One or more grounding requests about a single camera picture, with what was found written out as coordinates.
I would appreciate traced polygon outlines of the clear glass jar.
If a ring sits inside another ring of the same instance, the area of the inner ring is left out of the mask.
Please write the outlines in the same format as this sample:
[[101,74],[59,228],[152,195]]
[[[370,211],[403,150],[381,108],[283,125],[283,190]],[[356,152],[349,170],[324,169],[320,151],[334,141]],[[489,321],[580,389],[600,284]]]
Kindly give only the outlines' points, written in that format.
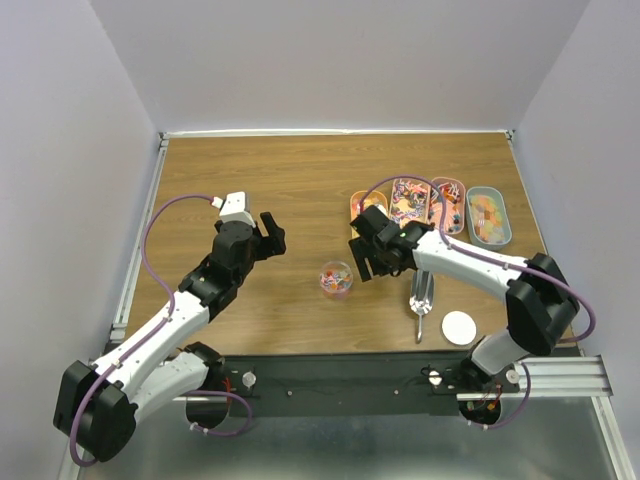
[[328,298],[345,298],[351,290],[353,280],[351,268],[343,261],[329,261],[320,269],[319,285]]

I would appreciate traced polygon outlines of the beige tray swirl lollipops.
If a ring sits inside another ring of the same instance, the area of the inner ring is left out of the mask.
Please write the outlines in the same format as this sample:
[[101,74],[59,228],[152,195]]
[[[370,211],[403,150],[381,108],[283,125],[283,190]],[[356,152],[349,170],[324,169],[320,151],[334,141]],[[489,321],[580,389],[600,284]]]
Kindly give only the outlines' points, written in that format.
[[391,190],[389,218],[404,228],[411,221],[424,223],[430,203],[431,187],[408,177],[394,180]]

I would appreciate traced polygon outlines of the orange tray star candies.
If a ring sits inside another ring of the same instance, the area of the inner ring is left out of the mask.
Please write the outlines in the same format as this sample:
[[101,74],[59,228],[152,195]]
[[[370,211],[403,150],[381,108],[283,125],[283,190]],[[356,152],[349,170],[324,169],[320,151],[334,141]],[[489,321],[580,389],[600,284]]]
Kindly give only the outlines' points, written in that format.
[[376,203],[385,204],[389,212],[387,196],[382,192],[374,190],[370,194],[366,194],[365,190],[356,191],[350,199],[350,220],[355,220],[362,210],[366,210],[369,206],[375,206]]

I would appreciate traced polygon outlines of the silver metal scoop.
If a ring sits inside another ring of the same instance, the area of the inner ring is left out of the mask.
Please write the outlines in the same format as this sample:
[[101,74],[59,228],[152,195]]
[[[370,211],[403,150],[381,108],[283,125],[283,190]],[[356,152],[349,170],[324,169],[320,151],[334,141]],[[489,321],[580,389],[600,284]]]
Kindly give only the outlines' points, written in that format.
[[417,315],[415,342],[423,339],[424,317],[432,310],[435,292],[435,278],[429,271],[418,270],[413,274],[409,307]]

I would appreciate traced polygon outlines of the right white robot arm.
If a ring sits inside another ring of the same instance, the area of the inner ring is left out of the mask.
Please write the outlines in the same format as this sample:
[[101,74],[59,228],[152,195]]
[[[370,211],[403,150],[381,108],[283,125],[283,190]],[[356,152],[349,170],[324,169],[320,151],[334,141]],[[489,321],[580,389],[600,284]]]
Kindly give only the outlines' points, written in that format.
[[364,282],[406,270],[429,271],[503,300],[507,327],[484,337],[453,367],[447,378],[459,388],[483,391],[513,363],[550,355],[581,308],[577,293],[546,254],[527,259],[484,250],[423,222],[399,226],[375,206],[350,225],[357,236],[349,247]]

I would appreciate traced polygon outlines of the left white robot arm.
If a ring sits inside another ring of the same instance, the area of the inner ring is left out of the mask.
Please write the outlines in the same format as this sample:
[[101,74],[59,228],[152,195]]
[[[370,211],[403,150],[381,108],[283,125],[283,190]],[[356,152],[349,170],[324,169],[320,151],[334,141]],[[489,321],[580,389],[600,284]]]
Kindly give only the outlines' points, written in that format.
[[284,229],[269,212],[260,219],[261,227],[219,220],[211,252],[154,317],[109,354],[91,364],[76,361],[64,371],[53,424],[68,436],[77,465],[105,462],[122,450],[142,407],[134,397],[161,361],[236,299],[255,263],[285,253]]

